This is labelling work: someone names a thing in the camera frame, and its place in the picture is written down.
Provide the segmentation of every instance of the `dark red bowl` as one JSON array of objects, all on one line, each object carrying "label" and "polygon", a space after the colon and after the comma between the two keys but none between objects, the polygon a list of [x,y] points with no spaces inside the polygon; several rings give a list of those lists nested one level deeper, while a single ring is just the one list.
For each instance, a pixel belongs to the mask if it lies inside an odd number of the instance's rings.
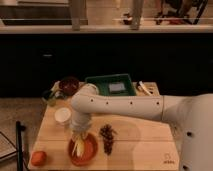
[{"label": "dark red bowl", "polygon": [[75,77],[65,77],[59,82],[59,88],[68,96],[74,95],[79,88],[79,80]]},{"label": "dark red bowl", "polygon": [[76,154],[72,156],[74,142],[70,140],[68,145],[68,154],[71,162],[76,166],[85,166],[90,164],[98,151],[98,144],[96,138],[92,134],[88,134],[84,140],[84,154],[82,157],[77,157]]}]

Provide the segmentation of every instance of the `metal rod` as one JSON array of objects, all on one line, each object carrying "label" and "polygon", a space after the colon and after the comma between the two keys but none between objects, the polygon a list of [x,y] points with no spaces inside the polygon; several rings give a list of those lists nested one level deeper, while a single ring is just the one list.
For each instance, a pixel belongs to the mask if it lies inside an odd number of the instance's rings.
[{"label": "metal rod", "polygon": [[79,31],[81,23],[86,20],[86,0],[69,0],[72,29]]},{"label": "metal rod", "polygon": [[16,148],[17,148],[17,170],[23,171],[23,152],[22,152],[22,138],[21,131],[24,131],[25,127],[21,125],[20,121],[16,122]]},{"label": "metal rod", "polygon": [[132,30],[138,30],[140,28],[140,21],[143,9],[143,0],[133,0],[132,5]]}]

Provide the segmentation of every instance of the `small white cup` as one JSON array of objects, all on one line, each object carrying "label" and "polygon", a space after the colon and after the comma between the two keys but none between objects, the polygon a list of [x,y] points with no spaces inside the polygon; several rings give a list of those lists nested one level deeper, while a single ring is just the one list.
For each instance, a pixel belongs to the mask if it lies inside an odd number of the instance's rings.
[{"label": "small white cup", "polygon": [[56,110],[55,112],[55,120],[61,125],[69,124],[71,119],[71,111],[67,107],[62,107]]}]

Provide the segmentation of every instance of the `floor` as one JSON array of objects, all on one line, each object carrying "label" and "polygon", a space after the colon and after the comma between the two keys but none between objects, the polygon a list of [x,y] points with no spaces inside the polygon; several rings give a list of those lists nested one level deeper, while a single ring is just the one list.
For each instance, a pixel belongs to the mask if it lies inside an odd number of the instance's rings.
[{"label": "floor", "polygon": [[[26,126],[23,133],[23,151],[26,163],[28,153],[32,150],[36,140],[46,105],[41,98],[4,98],[0,99],[0,131],[13,143],[16,141],[15,123],[21,121]],[[176,125],[171,125],[178,152],[181,149],[181,130]],[[15,171],[16,158],[0,162],[0,171]]]},{"label": "floor", "polygon": [[[58,0],[47,0],[49,4],[54,4],[53,2],[58,2]],[[132,0],[87,0],[87,18],[89,25],[124,25],[122,17],[124,13],[130,11]],[[1,5],[17,5],[16,0],[0,0]],[[171,9],[169,5],[165,5],[164,13]],[[213,6],[212,1],[209,3],[199,21],[199,24],[213,24]],[[156,25],[154,21],[154,16],[157,11],[155,8],[155,1],[148,0],[144,1],[141,25],[152,26]],[[190,17],[195,18],[197,14],[196,8],[190,10]],[[168,21],[163,22],[163,25],[169,24]]]}]

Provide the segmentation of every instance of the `logo on cutting board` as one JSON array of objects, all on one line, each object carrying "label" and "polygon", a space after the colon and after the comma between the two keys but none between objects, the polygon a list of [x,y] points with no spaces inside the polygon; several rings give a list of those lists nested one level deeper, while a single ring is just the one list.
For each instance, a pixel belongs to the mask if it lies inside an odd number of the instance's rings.
[{"label": "logo on cutting board", "polygon": [[175,164],[175,161],[172,160],[171,155],[169,153],[164,154],[163,164]]}]

